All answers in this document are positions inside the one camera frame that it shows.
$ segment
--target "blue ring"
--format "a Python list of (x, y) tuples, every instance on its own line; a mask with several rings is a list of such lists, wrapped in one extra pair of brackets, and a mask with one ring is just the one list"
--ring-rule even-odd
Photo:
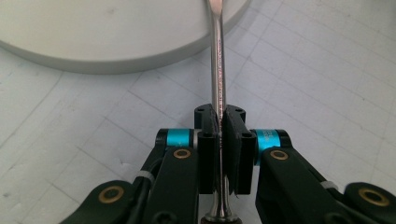
[(255, 165), (260, 166), (264, 150), (269, 147), (280, 147), (280, 139), (276, 130), (256, 129), (255, 131), (259, 150)]
[(169, 129), (166, 138), (168, 147), (188, 147), (190, 144), (190, 129)]

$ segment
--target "round white plate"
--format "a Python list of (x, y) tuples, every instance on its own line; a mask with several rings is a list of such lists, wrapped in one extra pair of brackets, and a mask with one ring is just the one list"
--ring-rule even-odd
[[(224, 31), (250, 0), (225, 0)], [(209, 46), (206, 0), (3, 0), (0, 47), (49, 67), (120, 74), (175, 63)]]

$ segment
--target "white disc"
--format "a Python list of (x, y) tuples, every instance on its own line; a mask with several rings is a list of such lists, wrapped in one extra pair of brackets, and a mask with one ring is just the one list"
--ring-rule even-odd
[[(224, 1), (230, 30), (250, 0)], [(206, 0), (3, 0), (0, 47), (57, 69), (132, 73), (209, 46)]]

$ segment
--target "metal shaft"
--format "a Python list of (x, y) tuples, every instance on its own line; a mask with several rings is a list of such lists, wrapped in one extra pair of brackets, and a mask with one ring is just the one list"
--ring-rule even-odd
[(222, 32), (222, 0), (207, 0), (209, 4), (212, 25), (212, 105), (218, 116), (219, 141), (217, 157), (215, 158), (215, 186), (213, 205), (205, 219), (211, 222), (233, 222), (233, 215), (228, 203), (228, 179), (223, 172), (223, 115), (226, 108), (225, 74), (224, 74), (224, 44)]

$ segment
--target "grid pattern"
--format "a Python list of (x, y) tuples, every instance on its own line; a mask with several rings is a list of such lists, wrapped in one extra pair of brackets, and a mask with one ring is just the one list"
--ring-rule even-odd
[[(396, 194), (395, 8), (252, 0), (225, 38), (228, 104), (247, 111), (249, 128), (287, 130), (341, 191), (365, 181)], [(156, 132), (191, 128), (210, 91), (209, 49), (116, 76), (58, 71), (0, 49), (0, 222), (57, 223), (97, 185), (132, 180)], [(255, 169), (253, 186), (257, 177)], [(201, 197), (201, 216), (210, 200)], [(246, 223), (260, 223), (254, 195), (231, 201)]]

